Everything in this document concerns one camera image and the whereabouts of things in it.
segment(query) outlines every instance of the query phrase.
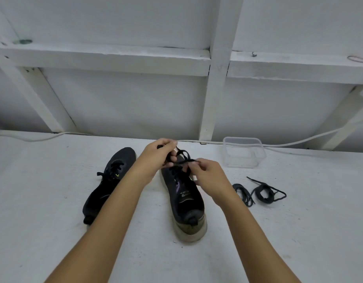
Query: hand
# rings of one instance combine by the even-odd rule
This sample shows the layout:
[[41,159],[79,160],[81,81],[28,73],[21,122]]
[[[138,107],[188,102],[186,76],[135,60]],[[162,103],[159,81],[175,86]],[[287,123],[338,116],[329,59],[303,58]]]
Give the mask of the hand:
[[145,181],[145,184],[151,182],[156,172],[165,167],[172,167],[174,163],[165,163],[166,157],[171,152],[171,161],[176,162],[177,141],[172,139],[159,139],[147,145],[133,166],[128,171],[135,177],[140,177]]
[[197,177],[196,184],[210,195],[217,205],[228,195],[236,194],[219,163],[207,159],[189,162],[191,174]]

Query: person's right hand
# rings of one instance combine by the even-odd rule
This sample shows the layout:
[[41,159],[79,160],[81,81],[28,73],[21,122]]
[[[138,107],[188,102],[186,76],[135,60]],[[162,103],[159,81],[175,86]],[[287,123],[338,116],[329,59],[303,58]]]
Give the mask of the person's right hand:
[[218,162],[203,158],[196,161],[198,162],[188,163],[191,174],[197,177],[196,184],[201,186],[216,204],[220,205],[227,196],[236,194]]

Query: transparent box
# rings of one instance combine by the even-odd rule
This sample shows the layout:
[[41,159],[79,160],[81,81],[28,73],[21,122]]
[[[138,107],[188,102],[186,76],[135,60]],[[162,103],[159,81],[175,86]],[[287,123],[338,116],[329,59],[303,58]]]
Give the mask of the transparent box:
[[232,168],[252,169],[266,157],[262,142],[257,138],[225,137],[223,160]]

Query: white shoe sole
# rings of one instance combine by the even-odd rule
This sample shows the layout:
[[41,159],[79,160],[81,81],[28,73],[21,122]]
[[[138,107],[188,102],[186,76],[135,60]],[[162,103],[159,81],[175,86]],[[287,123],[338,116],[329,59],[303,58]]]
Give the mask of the white shoe sole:
[[[166,186],[166,183],[165,183],[165,180],[164,180],[164,178],[162,176],[161,171],[159,171],[159,177],[160,177],[160,181],[161,181],[163,187],[165,188],[166,192],[168,193],[168,188]],[[178,227],[177,222],[176,222],[176,220],[174,218],[174,215],[172,215],[172,226],[174,227],[175,234],[179,238],[179,240],[181,240],[183,242],[195,242],[195,241],[198,241],[201,238],[203,238],[203,236],[205,235],[205,233],[207,231],[206,214],[204,213],[204,223],[203,223],[203,226],[195,234],[186,234],[185,232],[183,232]]]

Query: shoe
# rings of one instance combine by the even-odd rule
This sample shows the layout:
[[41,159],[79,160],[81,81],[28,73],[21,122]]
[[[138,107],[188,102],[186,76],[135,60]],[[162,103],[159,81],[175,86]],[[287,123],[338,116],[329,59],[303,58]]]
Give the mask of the shoe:
[[204,201],[189,172],[181,166],[163,168],[161,182],[170,194],[170,203],[174,215],[174,229],[177,237],[184,242],[200,240],[207,230]]
[[83,206],[84,224],[91,225],[94,222],[101,207],[136,159],[136,153],[132,148],[123,148],[109,160],[104,173],[97,173],[98,176],[103,178],[100,185],[90,194]]

